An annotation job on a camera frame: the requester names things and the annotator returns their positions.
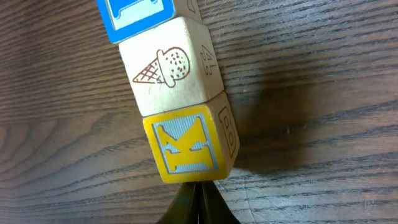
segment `wooden block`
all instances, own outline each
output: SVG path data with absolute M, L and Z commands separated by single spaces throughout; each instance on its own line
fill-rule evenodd
M 97 0 L 112 43 L 185 16 L 201 22 L 197 0 Z
M 224 90 L 206 26 L 178 17 L 119 45 L 143 116 L 212 99 Z
M 225 92 L 201 105 L 144 118 L 166 183 L 225 179 L 240 147 Z

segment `blue border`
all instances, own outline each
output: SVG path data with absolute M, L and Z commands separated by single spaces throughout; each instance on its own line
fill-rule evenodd
M 145 19 L 137 21 L 121 29 L 114 30 L 105 0 L 96 0 L 96 2 L 104 22 L 106 32 L 108 33 L 109 40 L 112 44 L 117 44 L 118 42 L 132 37 L 148 28 L 154 27 L 157 24 L 170 19 L 175 14 L 173 1 L 163 0 L 163 11 L 155 13 Z

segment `yellow block face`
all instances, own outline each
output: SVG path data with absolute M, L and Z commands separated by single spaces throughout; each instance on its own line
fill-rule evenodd
M 227 178 L 215 124 L 221 117 L 217 115 L 214 118 L 212 114 L 204 104 L 144 118 L 145 131 L 164 182 Z M 228 135 L 227 131 L 228 124 L 222 130 L 223 135 Z

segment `blue block face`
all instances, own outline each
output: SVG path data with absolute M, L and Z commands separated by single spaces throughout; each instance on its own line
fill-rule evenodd
M 97 0 L 109 39 L 118 43 L 174 16 L 172 0 Z

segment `wooden table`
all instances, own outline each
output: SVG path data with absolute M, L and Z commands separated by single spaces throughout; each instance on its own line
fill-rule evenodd
M 398 223 L 396 0 L 200 0 L 242 223 Z M 0 3 L 0 223 L 154 223 L 164 185 L 94 0 Z

